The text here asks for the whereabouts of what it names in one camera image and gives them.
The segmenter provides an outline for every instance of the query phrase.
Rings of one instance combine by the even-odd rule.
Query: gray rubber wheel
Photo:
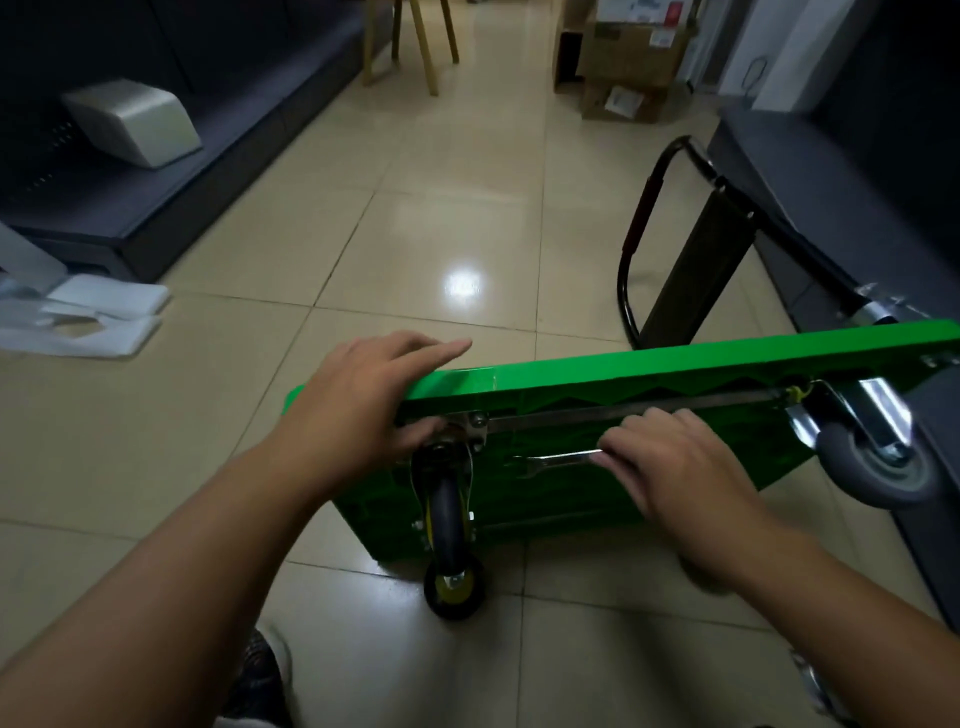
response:
[[[899,510],[936,497],[944,481],[936,456],[914,431],[913,457],[902,467],[880,459],[843,423],[827,423],[817,436],[827,475],[847,495],[875,508]]]

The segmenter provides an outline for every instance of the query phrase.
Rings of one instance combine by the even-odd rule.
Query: green hand truck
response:
[[[680,151],[713,191],[638,330],[627,299],[630,260]],[[757,231],[826,287],[853,326],[690,345]],[[816,454],[832,480],[865,503],[919,503],[937,495],[946,477],[902,395],[960,362],[960,326],[910,322],[916,312],[874,300],[870,290],[681,137],[655,165],[624,242],[617,293],[637,351],[425,377],[397,422],[441,415],[446,430],[335,505],[377,561],[432,554],[426,601],[441,618],[464,619],[484,598],[474,546],[641,520],[612,476],[587,462],[606,428],[649,407],[697,412],[758,489]]]

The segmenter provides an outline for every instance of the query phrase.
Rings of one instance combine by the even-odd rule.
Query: black metal handle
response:
[[[630,228],[627,230],[627,236],[623,241],[623,250],[620,255],[620,264],[616,276],[616,294],[617,302],[620,307],[620,318],[623,321],[623,327],[627,332],[627,338],[634,349],[643,349],[650,346],[650,336],[644,337],[636,325],[636,318],[630,306],[628,298],[628,278],[630,275],[630,263],[634,253],[640,244],[640,239],[650,222],[650,215],[653,213],[657,198],[663,188],[663,178],[666,175],[670,162],[678,152],[686,152],[687,158],[697,168],[697,171],[714,188],[714,195],[721,196],[733,210],[736,216],[748,222],[752,228],[753,234],[757,231],[764,232],[774,243],[776,243],[785,253],[790,255],[798,265],[800,265],[819,285],[830,293],[837,301],[839,310],[846,316],[852,316],[865,305],[870,303],[870,299],[857,293],[856,281],[836,263],[830,260],[826,255],[810,243],[802,234],[794,230],[793,226],[784,220],[777,213],[771,212],[763,207],[759,202],[752,198],[747,192],[737,187],[729,179],[719,173],[713,163],[707,156],[703,146],[692,136],[679,136],[670,142],[660,153],[660,157],[654,164],[653,171],[643,187],[643,193],[636,205],[633,220]],[[717,241],[718,245],[723,245],[724,241]],[[666,302],[663,292],[660,293],[658,303]],[[653,317],[656,313],[662,312],[663,306],[655,306]]]

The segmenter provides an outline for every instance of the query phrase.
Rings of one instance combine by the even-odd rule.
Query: green plastic platform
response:
[[[937,371],[941,365],[934,361],[953,352],[960,352],[960,326],[929,321],[450,370],[418,382],[398,420],[472,411],[525,415],[764,387],[803,388],[817,378],[836,383],[884,376],[905,394]],[[284,409],[299,391],[290,393]],[[813,456],[793,433],[784,406],[784,401],[768,401],[699,412],[757,488]],[[558,468],[525,479],[512,460],[595,448],[612,424],[491,434],[473,456],[469,510],[477,544],[639,521],[623,488],[599,468]],[[377,561],[424,553],[423,538],[413,526],[423,513],[408,468],[375,473],[335,502]]]

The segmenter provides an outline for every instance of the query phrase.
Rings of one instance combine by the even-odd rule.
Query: tiled floor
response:
[[[120,559],[339,340],[398,327],[469,335],[465,365],[626,349],[613,282],[653,159],[709,137],[702,100],[662,127],[583,122],[549,83],[547,0],[457,2],[462,63],[424,13],[399,71],[351,85],[167,277],[163,325],[130,361],[0,356],[0,660]],[[671,169],[633,266],[645,315],[706,186]],[[751,253],[700,340],[792,333]],[[932,611],[889,517],[815,463],[764,494],[784,518]],[[648,529],[484,554],[493,595],[437,621],[421,565],[373,562],[331,507],[271,592],[304,724],[811,726],[785,645],[731,595],[694,587]]]

